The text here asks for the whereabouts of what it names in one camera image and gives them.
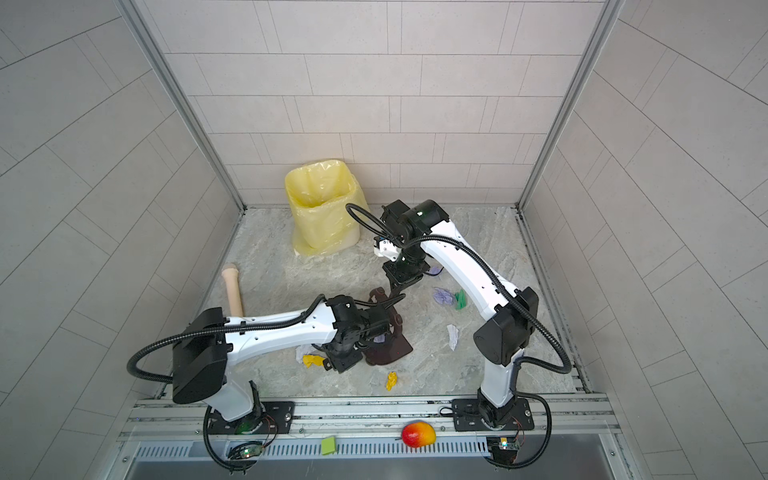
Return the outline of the dark brown dustpan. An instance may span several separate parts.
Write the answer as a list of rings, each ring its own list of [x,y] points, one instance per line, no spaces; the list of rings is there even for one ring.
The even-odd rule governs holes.
[[[366,343],[362,351],[369,366],[386,366],[401,360],[413,352],[413,347],[403,334],[402,316],[394,307],[387,309],[388,331]]]

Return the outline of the brown hand brush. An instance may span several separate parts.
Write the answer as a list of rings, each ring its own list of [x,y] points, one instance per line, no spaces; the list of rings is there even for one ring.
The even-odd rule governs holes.
[[[383,287],[378,287],[369,292],[369,306],[381,306],[384,309],[394,307],[404,296],[402,294],[388,295]]]

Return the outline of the yellow bagged trash bin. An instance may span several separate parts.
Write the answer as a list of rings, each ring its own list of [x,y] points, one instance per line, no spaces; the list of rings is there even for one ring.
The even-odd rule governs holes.
[[[327,159],[291,170],[285,177],[294,231],[292,243],[302,256],[323,256],[355,245],[360,225],[346,211],[353,203],[368,204],[362,187],[346,163]]]

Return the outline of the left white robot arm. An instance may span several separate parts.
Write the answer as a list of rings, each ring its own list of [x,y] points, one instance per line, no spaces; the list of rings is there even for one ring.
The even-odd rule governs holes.
[[[342,373],[391,334],[389,310],[404,298],[380,302],[317,296],[303,311],[261,317],[226,317],[220,307],[203,311],[181,334],[133,354],[126,370],[137,379],[170,384],[177,404],[203,402],[223,420],[258,415],[255,383],[233,378],[234,368],[267,353],[312,345],[323,367]]]

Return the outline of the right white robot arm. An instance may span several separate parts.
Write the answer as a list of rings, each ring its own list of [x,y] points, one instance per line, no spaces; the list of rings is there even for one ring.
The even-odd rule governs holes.
[[[518,402],[533,398],[516,386],[524,364],[558,374],[571,372],[565,349],[537,318],[536,293],[517,289],[491,268],[435,201],[411,208],[397,200],[385,206],[379,218],[353,203],[346,204],[345,210],[374,234],[375,253],[387,260],[383,269],[396,294],[423,278],[425,259],[430,257],[477,308],[483,324],[473,341],[485,359],[478,409],[488,427],[506,426]]]

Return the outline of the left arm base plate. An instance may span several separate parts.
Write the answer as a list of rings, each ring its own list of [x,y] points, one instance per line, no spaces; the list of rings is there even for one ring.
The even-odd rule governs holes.
[[[225,421],[213,410],[209,415],[208,432],[213,435],[274,435],[290,432],[295,403],[266,401],[244,417]]]

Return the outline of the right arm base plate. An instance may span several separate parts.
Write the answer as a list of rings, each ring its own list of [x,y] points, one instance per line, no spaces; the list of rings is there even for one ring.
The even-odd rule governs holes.
[[[457,432],[531,431],[535,428],[532,410],[524,398],[513,397],[502,407],[496,407],[483,396],[457,398],[450,409]]]

